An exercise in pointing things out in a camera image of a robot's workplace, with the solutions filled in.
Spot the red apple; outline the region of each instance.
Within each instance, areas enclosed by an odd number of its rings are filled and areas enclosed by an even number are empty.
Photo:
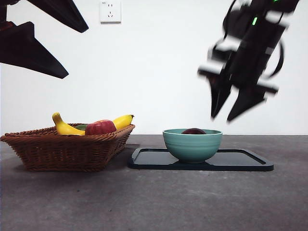
[[[116,131],[116,127],[111,120],[103,119],[86,126],[85,135],[102,135]]]

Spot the wall outlet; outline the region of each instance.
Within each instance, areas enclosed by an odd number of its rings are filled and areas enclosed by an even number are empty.
[[[101,1],[100,20],[101,24],[121,23],[121,2],[117,0]]]

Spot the woven basket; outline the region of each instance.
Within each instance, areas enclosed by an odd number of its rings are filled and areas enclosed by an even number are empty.
[[[8,143],[31,171],[101,171],[125,148],[135,125],[103,135],[57,135],[55,127],[6,133]]]

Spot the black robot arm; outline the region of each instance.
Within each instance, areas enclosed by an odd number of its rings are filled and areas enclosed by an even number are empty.
[[[250,5],[243,4],[240,9],[232,11],[231,4],[223,21],[225,36],[241,40],[237,51],[218,49],[211,51],[211,59],[219,60],[224,66],[219,75],[204,68],[198,74],[206,76],[210,82],[212,94],[211,116],[215,118],[226,99],[231,86],[239,89],[238,98],[229,113],[228,121],[264,101],[266,92],[276,93],[278,89],[259,85],[257,82],[266,69],[268,60],[279,43],[285,27],[279,22],[266,19],[269,11],[291,13],[299,0],[252,0]],[[278,73],[283,64],[283,46],[280,44],[281,56],[276,70]]]
[[[34,24],[8,22],[7,5],[19,0],[0,0],[0,63],[24,67],[64,78],[68,72],[34,36]],[[72,0],[28,0],[59,22],[82,33],[88,26]]]

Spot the ceramic bowl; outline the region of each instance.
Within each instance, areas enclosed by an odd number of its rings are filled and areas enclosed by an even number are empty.
[[[175,158],[185,163],[201,163],[217,152],[222,138],[221,131],[202,129],[206,134],[196,135],[182,134],[184,130],[163,131],[165,145]]]

